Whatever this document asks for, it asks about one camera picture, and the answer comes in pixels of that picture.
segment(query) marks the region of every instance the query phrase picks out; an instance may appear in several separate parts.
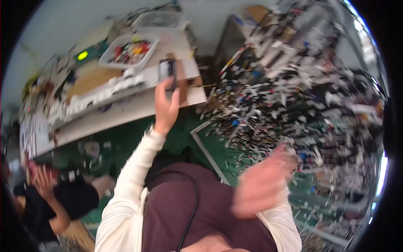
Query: wooden board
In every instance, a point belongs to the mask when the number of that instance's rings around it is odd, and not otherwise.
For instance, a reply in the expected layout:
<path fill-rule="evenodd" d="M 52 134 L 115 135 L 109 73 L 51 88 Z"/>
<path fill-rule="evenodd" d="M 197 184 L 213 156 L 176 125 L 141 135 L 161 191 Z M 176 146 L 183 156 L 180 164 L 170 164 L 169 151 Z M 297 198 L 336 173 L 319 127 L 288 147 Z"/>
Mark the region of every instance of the wooden board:
<path fill-rule="evenodd" d="M 66 103 L 70 103 L 73 95 L 83 95 L 91 89 L 108 82 L 112 77 L 121 75 L 122 70 L 120 69 L 96 67 L 76 80 L 74 86 L 67 92 Z"/>

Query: workbench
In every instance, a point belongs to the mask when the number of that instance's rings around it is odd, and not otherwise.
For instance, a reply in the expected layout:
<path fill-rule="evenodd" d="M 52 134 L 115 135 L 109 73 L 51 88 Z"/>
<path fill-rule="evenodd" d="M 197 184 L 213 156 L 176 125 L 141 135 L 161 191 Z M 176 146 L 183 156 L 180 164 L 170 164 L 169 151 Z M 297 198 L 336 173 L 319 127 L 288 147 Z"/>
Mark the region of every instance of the workbench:
<path fill-rule="evenodd" d="M 55 140 L 49 140 L 50 129 L 41 110 L 27 115 L 20 127 L 21 162 L 25 159 L 25 151 L 28 152 L 29 158 L 34 158 L 96 132 L 154 115 L 154 88 L 158 84 L 158 63 L 166 58 L 168 53 L 173 53 L 177 60 L 182 60 L 186 79 L 199 77 L 200 72 L 186 35 L 183 32 L 162 32 L 160 36 L 156 51 L 141 72 L 147 87 L 145 91 L 113 103 L 106 112 L 95 110 L 62 126 L 55 132 Z M 189 87 L 187 101 L 181 104 L 181 107 L 206 101 L 203 87 Z"/>

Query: fluorescent light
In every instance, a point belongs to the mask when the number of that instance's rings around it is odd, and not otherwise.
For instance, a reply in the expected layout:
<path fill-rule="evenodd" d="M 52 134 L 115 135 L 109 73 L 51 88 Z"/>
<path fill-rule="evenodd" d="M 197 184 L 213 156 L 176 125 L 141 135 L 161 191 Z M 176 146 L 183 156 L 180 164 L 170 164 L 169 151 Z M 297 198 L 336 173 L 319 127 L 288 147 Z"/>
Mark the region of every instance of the fluorescent light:
<path fill-rule="evenodd" d="M 376 187 L 376 196 L 379 196 L 380 193 L 382 192 L 383 184 L 385 182 L 387 166 L 388 166 L 388 158 L 385 157 L 385 151 L 384 151 L 380 162 L 380 172 L 379 172 L 378 186 Z"/>

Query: yellow-green sticker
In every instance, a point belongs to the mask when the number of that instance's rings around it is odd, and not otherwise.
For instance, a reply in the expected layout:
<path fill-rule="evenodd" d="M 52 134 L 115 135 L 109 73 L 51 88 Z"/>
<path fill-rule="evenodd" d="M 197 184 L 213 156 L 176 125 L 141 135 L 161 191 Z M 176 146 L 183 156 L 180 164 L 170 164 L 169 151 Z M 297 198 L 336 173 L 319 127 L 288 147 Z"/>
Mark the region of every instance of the yellow-green sticker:
<path fill-rule="evenodd" d="M 135 42 L 140 41 L 140 38 L 139 38 L 139 36 L 134 36 L 134 37 L 131 39 L 131 41 L 132 41 L 133 43 L 135 43 Z"/>

